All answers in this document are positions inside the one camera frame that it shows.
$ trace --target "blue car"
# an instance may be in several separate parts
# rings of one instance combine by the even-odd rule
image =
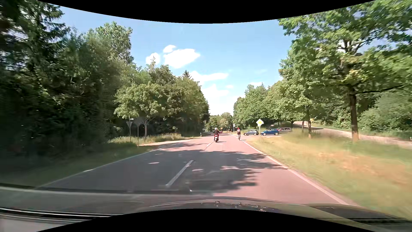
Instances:
[[[278,135],[279,131],[278,129],[272,128],[272,129],[267,129],[265,131],[262,131],[260,134],[261,135]]]

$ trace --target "sign post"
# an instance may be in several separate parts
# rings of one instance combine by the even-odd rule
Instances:
[[[131,124],[132,124],[133,122],[130,121],[130,116],[129,116],[129,121],[126,122],[126,123],[127,123],[127,125],[129,126],[129,140],[130,140],[130,142],[131,142]]]
[[[136,124],[136,126],[137,126],[137,146],[139,146],[139,126],[140,126],[141,124],[143,124],[143,122],[144,122],[143,117],[138,117],[138,118],[136,118],[136,120],[134,121],[134,124]]]
[[[263,121],[261,119],[256,121],[256,124],[259,126],[259,141],[261,142],[261,138],[260,138],[260,126],[263,124]]]

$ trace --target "cloud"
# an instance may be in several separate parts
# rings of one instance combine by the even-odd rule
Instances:
[[[265,72],[267,72],[267,69],[257,70],[255,73],[256,74],[262,74],[262,73],[265,73]]]
[[[200,85],[203,85],[205,81],[226,79],[227,76],[229,75],[227,73],[213,73],[210,75],[201,75],[196,71],[193,71],[189,74],[193,78],[194,81],[200,81],[199,83]]]
[[[206,99],[219,99],[226,96],[229,93],[229,90],[218,90],[216,84],[213,84],[210,87],[202,89],[202,92]]]
[[[167,45],[167,46],[163,49],[163,52],[164,52],[164,53],[170,53],[170,52],[173,51],[173,48],[176,48],[176,46],[174,46],[174,45]]]
[[[260,81],[260,82],[251,82],[250,84],[251,85],[254,85],[254,86],[260,86],[260,85],[262,85],[262,81]]]
[[[222,114],[223,112],[233,112],[233,101],[227,97],[229,90],[218,90],[217,85],[202,88],[202,93],[209,103],[209,113],[211,115]]]
[[[169,54],[164,54],[164,64],[168,64],[173,68],[181,68],[188,63],[193,62],[196,58],[200,56],[199,53],[196,53],[192,48],[178,49],[174,50]]]
[[[339,41],[339,43],[337,44],[340,47],[345,47],[345,42],[343,40]],[[338,48],[337,49],[339,52],[345,52],[345,49],[342,48]]]
[[[160,63],[160,55],[157,53],[152,53],[150,56],[146,57],[146,63],[150,64],[150,60],[154,57],[157,64]]]

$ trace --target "road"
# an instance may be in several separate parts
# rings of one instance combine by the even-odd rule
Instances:
[[[164,144],[141,155],[50,183],[47,187],[101,190],[182,189],[213,196],[238,196],[277,202],[349,204],[261,154],[235,136],[221,134]]]

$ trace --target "white dashed line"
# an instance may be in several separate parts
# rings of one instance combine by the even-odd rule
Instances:
[[[183,168],[178,172],[170,181],[169,183],[166,184],[166,187],[170,187],[176,180],[179,178],[179,176],[187,169],[187,167],[190,166],[190,164],[193,162],[193,160],[189,161]]]
[[[137,154],[137,155],[135,155],[135,156],[131,156],[131,157],[127,157],[127,158],[124,158],[124,159],[120,159],[120,160],[115,161],[115,162],[112,162],[112,163],[107,163],[107,164],[104,164],[104,165],[102,165],[102,166],[95,167],[95,168],[93,168],[93,169],[91,169],[91,170],[98,169],[98,168],[102,168],[102,167],[104,167],[104,166],[107,166],[107,165],[110,165],[110,164],[114,164],[114,163],[117,163],[117,162],[120,162],[120,161],[123,161],[123,160],[126,160],[126,159],[134,158],[134,157],[137,157],[137,156],[141,156],[141,155],[147,154],[147,153],[149,153],[149,152],[154,152],[154,151],[156,151],[156,150],[159,150],[159,148],[150,150],[150,151],[148,151],[148,152],[143,152],[143,153]],[[46,183],[46,184],[43,184],[43,185],[41,185],[41,186],[39,186],[39,187],[44,187],[44,186],[51,185],[51,184],[53,184],[53,183],[56,183],[56,182],[59,182],[59,181],[68,179],[68,178],[73,177],[73,176],[75,176],[75,175],[78,175],[78,174],[80,174],[80,173],[76,173],[76,174],[69,175],[69,176],[66,176],[66,177],[61,178],[61,179],[58,179],[58,180],[51,181],[51,182]]]

